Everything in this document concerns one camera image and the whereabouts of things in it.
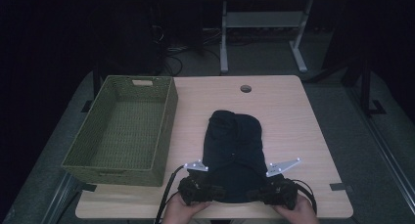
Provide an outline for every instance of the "desk leg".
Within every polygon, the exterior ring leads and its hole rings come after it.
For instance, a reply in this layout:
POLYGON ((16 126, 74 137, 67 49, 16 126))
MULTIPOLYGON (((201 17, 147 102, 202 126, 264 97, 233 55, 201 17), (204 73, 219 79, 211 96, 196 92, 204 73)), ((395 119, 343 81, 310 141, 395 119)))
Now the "desk leg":
POLYGON ((222 11, 222 42, 220 44, 220 72, 228 72, 228 53, 226 51, 226 1, 222 11))
POLYGON ((305 66, 304 60, 302 59, 302 55, 300 52, 300 42, 302 39, 302 35, 304 34, 305 26, 307 25, 308 15, 310 13, 312 6, 312 0, 308 0, 305 6, 305 9, 302 13, 300 26, 299 26, 299 33, 295 40, 290 41, 290 47, 293 51, 294 59, 296 59, 297 66, 299 67, 300 72, 307 72, 307 67, 305 66))

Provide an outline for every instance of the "floor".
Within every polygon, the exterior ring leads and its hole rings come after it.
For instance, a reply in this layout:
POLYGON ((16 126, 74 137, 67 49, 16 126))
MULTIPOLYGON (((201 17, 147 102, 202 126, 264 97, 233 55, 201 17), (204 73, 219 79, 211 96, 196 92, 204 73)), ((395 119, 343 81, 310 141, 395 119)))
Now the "floor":
MULTIPOLYGON (((257 33, 247 37, 244 42, 230 43, 229 72, 222 75, 290 74, 306 80, 321 72, 330 41, 330 33, 304 35, 300 50, 308 72, 300 73, 288 43, 293 38, 292 31, 275 31, 272 38, 257 33)), ((203 55, 192 50, 172 54, 174 58, 166 58, 169 68, 173 73, 181 69, 178 76, 220 75, 219 45, 209 43, 204 48, 203 55)), ((165 69, 162 75, 171 71, 165 69)), ((341 84, 344 73, 341 70, 318 83, 303 84, 354 210, 348 219, 321 220, 321 223, 415 223, 414 212, 382 153, 386 144, 413 184, 415 161, 411 155, 415 155, 415 125, 374 73, 371 99, 378 100, 386 114, 366 117, 356 101, 359 83, 344 88, 341 84)), ((82 109, 92 99, 90 73, 73 95, 3 223, 152 223, 152 220, 82 220, 75 216, 79 195, 73 189, 77 181, 65 174, 60 165, 86 116, 82 109)))

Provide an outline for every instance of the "dark background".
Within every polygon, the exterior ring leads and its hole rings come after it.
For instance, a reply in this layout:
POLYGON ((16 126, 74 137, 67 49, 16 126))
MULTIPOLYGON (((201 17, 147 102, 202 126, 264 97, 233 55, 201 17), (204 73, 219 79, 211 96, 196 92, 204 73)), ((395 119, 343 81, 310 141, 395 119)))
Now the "dark background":
MULTIPOLYGON (((333 2, 316 1, 308 29, 333 29, 338 24, 324 68, 348 57, 368 57, 371 68, 415 122, 411 0, 347 0, 340 17, 319 11, 320 3, 333 2)), ((104 67, 106 73, 127 74, 154 74, 161 68, 163 47, 152 42, 148 4, 104 5, 99 0, 0 0, 1 220, 87 73, 95 66, 104 67), (106 33, 103 27, 108 26, 114 32, 106 33), (131 47, 139 53, 120 52, 131 47)), ((215 19, 220 15, 217 2, 162 7, 174 11, 165 12, 157 22, 169 28, 169 35, 182 36, 195 47, 198 27, 220 22, 215 19), (189 13, 189 6, 198 9, 189 13), (184 16, 193 19, 183 21, 184 16), (196 39, 186 37, 183 30, 196 39)))

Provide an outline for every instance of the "gray carpet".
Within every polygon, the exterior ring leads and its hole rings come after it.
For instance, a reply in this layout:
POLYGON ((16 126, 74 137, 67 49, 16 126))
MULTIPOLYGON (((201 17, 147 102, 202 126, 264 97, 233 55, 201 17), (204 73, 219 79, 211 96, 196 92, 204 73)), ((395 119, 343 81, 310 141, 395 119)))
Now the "gray carpet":
MULTIPOLYGON (((320 71, 324 60, 329 34, 307 34, 301 45, 308 73, 299 73, 289 50, 290 36, 277 37, 266 42, 246 46, 229 46, 229 73, 227 75, 294 74, 307 79, 320 71)), ((206 46, 218 54, 218 45, 206 46)), ((211 52, 201 56, 184 52, 174 56, 183 63, 180 76, 219 75, 219 59, 211 52)), ((179 63, 167 59, 174 70, 179 63)), ((304 84, 308 99, 317 117, 329 150, 354 209, 353 219, 321 220, 321 223, 415 223, 415 216, 408 207, 388 170, 376 141, 368 130, 365 118, 359 113, 349 92, 340 84, 342 72, 338 72, 318 84, 304 84)), ((66 183, 69 192, 58 194, 65 173, 60 164, 69 145, 86 116, 81 112, 86 101, 92 99, 92 76, 89 74, 80 84, 41 157, 24 184, 4 223, 42 223, 46 214, 55 210, 56 215, 46 216, 55 223, 64 206, 51 205, 60 198, 69 204, 60 223, 151 223, 151 221, 81 220, 75 217, 77 198, 69 203, 76 182, 66 183)), ((391 97, 385 83, 374 75, 372 97, 381 102, 388 114, 374 115, 385 139, 408 178, 414 181, 415 127, 391 97)))

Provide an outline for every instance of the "metal bracket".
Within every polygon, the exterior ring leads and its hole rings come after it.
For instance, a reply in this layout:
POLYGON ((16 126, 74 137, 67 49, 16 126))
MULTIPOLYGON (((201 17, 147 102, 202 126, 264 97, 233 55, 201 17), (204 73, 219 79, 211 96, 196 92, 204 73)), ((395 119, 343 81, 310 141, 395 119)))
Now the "metal bracket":
POLYGON ((268 165, 268 171, 266 172, 266 177, 272 177, 272 176, 275 176, 277 174, 283 173, 283 172, 289 170, 290 168, 296 166, 300 162, 301 162, 301 160, 298 157, 297 159, 290 160, 290 161, 279 162, 279 163, 270 163, 268 165))
POLYGON ((208 167, 202 163, 201 159, 190 163, 185 163, 184 168, 208 172, 208 167))

